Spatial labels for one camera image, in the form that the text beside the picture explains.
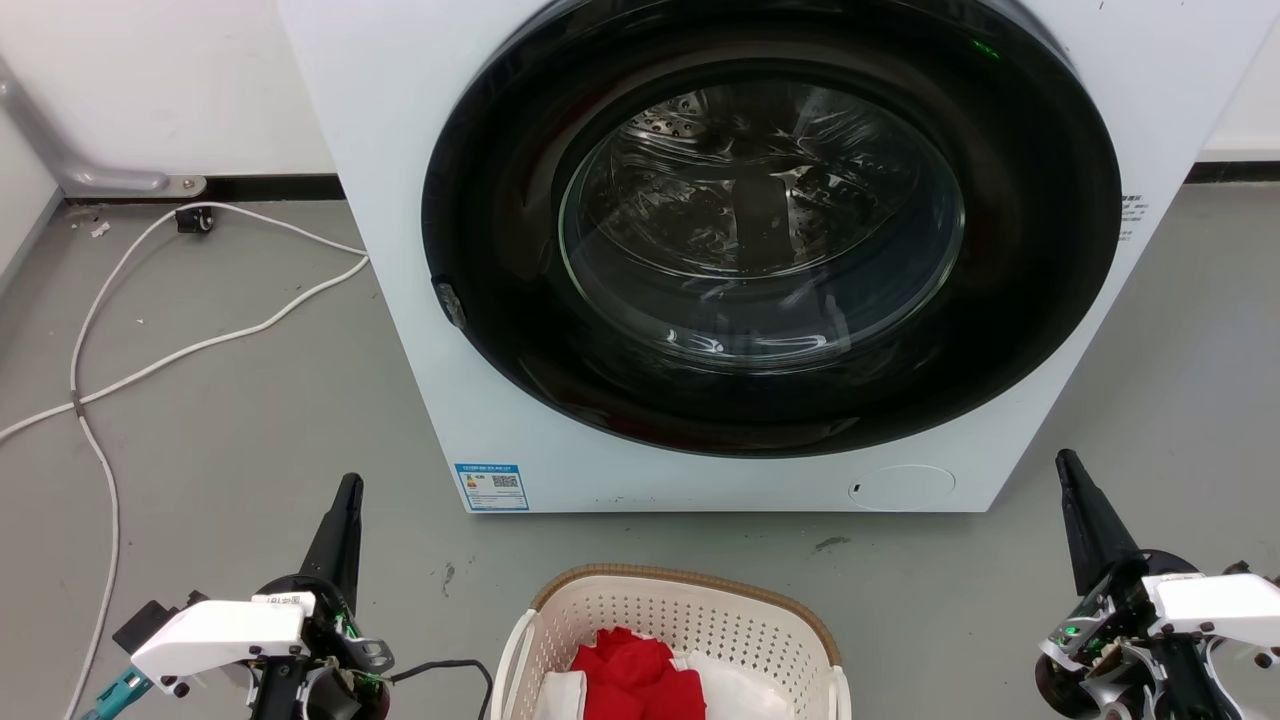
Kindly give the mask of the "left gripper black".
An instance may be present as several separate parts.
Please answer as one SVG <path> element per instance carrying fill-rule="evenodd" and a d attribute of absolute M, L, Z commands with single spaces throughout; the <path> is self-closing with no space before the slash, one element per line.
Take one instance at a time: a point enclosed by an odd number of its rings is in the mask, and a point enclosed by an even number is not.
<path fill-rule="evenodd" d="M 385 641 L 360 630 L 358 601 L 364 478 L 346 473 L 323 516 L 300 574 L 264 585 L 262 601 L 312 600 L 303 607 L 300 641 L 282 653 L 256 651 L 251 673 L 251 719 L 385 719 L 390 692 L 385 673 L 394 655 Z"/>

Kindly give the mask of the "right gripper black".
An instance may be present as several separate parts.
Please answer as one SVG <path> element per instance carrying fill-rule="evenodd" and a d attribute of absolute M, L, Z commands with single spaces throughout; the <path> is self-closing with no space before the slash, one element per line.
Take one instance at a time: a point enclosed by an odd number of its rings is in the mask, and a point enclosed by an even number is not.
<path fill-rule="evenodd" d="M 1234 642 L 1277 667 L 1277 579 L 1244 562 L 1207 575 L 1140 552 L 1076 451 L 1060 450 L 1055 468 L 1082 598 L 1039 644 L 1044 702 L 1069 719 L 1245 719 L 1213 653 Z"/>

